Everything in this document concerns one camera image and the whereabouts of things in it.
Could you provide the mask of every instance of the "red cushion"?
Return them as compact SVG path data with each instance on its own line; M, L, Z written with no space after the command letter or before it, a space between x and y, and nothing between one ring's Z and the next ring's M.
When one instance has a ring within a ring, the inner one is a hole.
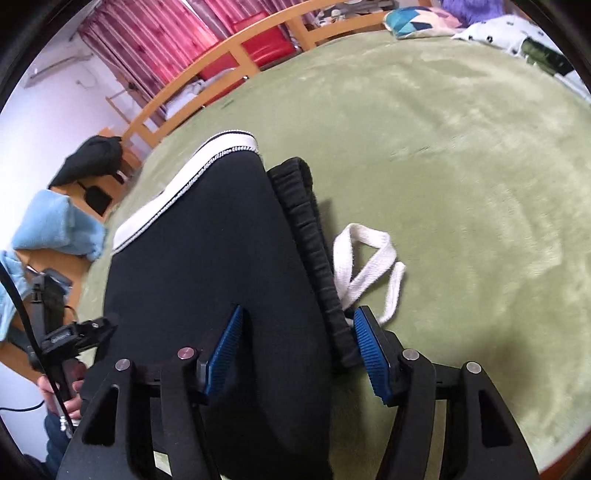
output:
M240 30L244 30L246 27L250 27L250 25L266 17L268 17L266 12L259 12L244 20L240 20L233 24L234 33L238 33ZM272 61L287 57L296 51L293 43L283 36L279 27L272 27L265 30L250 40L246 40L242 45L258 67L263 67Z
M212 77L215 77L218 73L226 70L226 69L235 69L238 67L238 62L230 55L226 53L219 57L217 60L214 60L209 65L207 65L203 70L199 72L199 76L203 80L209 80Z
M240 30L244 30L246 27L250 27L251 25L254 25L256 22L259 22L260 20L268 16L269 15L267 14L267 12L257 12L251 17L245 18L244 20L240 20L238 22L234 22L232 24L232 29L234 30L234 33L238 33L240 32Z
M251 17L245 18L244 20L235 22L233 24L233 32L238 33L240 30L244 30L246 27L249 27L250 25L266 17L268 17L266 12L259 12ZM263 67L273 61L287 57L296 51L296 48L283 36L283 33L281 33L281 30L278 27L265 30L258 35L255 35L250 40L246 40L242 45L258 67ZM199 76L203 80L209 80L226 69L232 69L236 67L238 67L238 63L234 57L231 54L226 53L201 70L201 72L199 72ZM234 85L229 86L223 92L208 101L205 105L210 105L224 95L227 95L243 82L244 80L240 80Z

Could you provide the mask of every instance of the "metal screw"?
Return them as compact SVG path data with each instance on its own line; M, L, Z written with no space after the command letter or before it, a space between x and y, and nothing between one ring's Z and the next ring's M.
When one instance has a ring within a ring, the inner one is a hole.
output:
M466 370L468 370L471 374L477 375L482 372L482 367L476 362L468 362L466 364Z
M402 352L402 356L406 360L410 360L410 361L418 360L418 358L420 357L420 355L418 354L418 352L416 350L413 350L412 348L407 348L406 350L404 350Z
M131 362L127 358L122 358L121 360L117 360L115 370L122 372L123 370L127 370L130 366Z
M195 355L195 350L193 350L191 347L186 346L184 348L181 348L178 353L177 353L178 357L181 360L187 360L189 358L192 358L193 355Z

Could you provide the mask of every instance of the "purple plush toy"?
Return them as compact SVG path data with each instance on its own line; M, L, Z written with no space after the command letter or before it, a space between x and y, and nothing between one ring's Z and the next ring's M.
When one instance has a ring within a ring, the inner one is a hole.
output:
M464 27L505 15L503 0L443 0L441 6Z

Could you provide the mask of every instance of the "pillow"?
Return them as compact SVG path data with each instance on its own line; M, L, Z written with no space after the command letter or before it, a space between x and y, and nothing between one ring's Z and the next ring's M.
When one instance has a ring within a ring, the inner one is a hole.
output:
M419 36L418 32L423 33L421 36L451 37L460 25L456 17L436 7L399 8L384 17L384 26L400 39Z
M478 22L464 31L456 34L454 38L460 40L473 40L505 50L511 55L521 55L521 46L526 38L541 43L554 51L560 49L544 33L540 27L528 22L517 15L503 15L484 22Z

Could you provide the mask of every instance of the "black bracket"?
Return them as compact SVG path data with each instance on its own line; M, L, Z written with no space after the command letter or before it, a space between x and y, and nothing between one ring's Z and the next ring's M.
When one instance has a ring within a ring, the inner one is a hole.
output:
M385 402L398 406L377 480L423 480L436 400L447 400L440 480L539 480L513 415L479 364L432 364L416 350L403 349L369 307L356 314L367 321L389 368Z

